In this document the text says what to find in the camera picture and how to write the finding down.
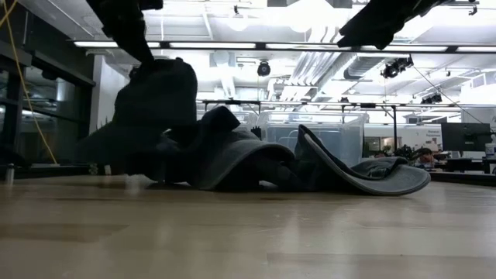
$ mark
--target computer monitor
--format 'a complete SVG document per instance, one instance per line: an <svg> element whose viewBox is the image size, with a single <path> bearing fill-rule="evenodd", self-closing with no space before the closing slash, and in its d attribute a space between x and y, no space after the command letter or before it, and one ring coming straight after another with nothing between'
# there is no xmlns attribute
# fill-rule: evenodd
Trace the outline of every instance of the computer monitor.
<svg viewBox="0 0 496 279"><path fill-rule="evenodd" d="M441 123L443 150L485 151L491 142L491 127L483 123Z"/></svg>

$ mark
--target ceiling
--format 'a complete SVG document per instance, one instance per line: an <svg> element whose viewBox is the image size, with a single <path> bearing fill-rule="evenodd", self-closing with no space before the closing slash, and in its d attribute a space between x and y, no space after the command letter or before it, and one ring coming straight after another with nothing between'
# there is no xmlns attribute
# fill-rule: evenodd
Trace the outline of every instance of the ceiling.
<svg viewBox="0 0 496 279"><path fill-rule="evenodd" d="M20 0L29 10L74 40L107 40L102 24L85 0ZM471 8L438 7L423 18L408 22L395 40L401 43L494 43L496 10L485 1L476 15ZM239 6L239 15L233 11ZM260 41L332 43L336 27L362 8L334 9L324 0L300 0L286 8L269 8L267 0L183 1L167 0L164 9L147 11L148 40ZM137 64L121 50L108 50L107 61L128 71ZM337 53L229 51L229 68L220 67L212 51L155 50L158 57L182 57L197 72L204 98L234 97L298 100L325 96L335 102L348 96L352 102L414 102L435 92L434 84L456 100L460 86L485 71L496 70L496 56L462 54L417 54L415 67L397 78L384 80L380 70L393 59L385 57L357 81L344 81L344 66ZM258 77L261 60L268 60L269 77ZM278 87L304 85L306 90ZM310 94L317 87L316 93Z"/></svg>

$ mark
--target wooden floor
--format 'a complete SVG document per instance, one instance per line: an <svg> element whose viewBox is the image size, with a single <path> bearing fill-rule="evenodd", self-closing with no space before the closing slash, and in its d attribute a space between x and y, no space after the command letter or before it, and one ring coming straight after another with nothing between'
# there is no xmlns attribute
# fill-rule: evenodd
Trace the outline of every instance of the wooden floor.
<svg viewBox="0 0 496 279"><path fill-rule="evenodd" d="M2 186L0 278L496 278L493 188L431 183L374 198L141 182Z"/></svg>

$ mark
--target plastic storage bin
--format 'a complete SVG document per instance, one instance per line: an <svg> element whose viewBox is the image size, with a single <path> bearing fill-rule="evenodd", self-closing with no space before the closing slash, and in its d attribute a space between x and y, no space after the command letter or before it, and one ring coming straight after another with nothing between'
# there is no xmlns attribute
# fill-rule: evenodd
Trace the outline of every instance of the plastic storage bin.
<svg viewBox="0 0 496 279"><path fill-rule="evenodd" d="M252 129L258 120L257 114L255 112L232 112L233 115L239 120L242 127L246 127L247 129ZM197 119L202 119L205 112L196 112Z"/></svg>
<svg viewBox="0 0 496 279"><path fill-rule="evenodd" d="M262 139L294 150L298 126L307 126L325 148L352 167L362 159L363 126L366 115L334 112L262 112L257 126Z"/></svg>

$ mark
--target person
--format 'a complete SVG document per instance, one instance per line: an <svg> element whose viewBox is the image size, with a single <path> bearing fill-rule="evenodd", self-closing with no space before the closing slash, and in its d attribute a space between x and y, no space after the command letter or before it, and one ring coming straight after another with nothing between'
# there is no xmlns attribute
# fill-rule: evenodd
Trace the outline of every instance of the person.
<svg viewBox="0 0 496 279"><path fill-rule="evenodd" d="M434 159L432 155L432 150L428 148L422 148L420 150L420 157L415 161L416 167L422 168L434 168L437 160Z"/></svg>

